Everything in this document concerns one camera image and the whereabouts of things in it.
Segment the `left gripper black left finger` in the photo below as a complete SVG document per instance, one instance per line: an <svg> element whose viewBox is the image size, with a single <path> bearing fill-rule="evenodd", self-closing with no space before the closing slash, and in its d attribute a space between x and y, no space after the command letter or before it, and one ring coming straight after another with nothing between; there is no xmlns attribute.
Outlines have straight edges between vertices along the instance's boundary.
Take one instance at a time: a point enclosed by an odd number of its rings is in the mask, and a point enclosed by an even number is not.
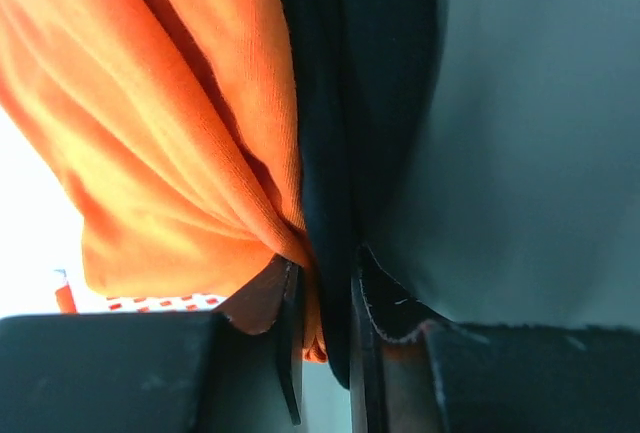
<svg viewBox="0 0 640 433"><path fill-rule="evenodd" d="M304 278L275 257L210 311L1 322L5 432L291 432Z"/></svg>

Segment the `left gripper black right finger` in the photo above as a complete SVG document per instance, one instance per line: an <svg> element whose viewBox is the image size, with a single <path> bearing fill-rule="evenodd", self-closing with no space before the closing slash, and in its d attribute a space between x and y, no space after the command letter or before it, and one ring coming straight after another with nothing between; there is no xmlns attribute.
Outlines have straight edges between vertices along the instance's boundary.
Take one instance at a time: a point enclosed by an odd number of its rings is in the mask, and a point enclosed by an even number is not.
<svg viewBox="0 0 640 433"><path fill-rule="evenodd" d="M635 432L639 335L454 323L358 252L350 393L357 432Z"/></svg>

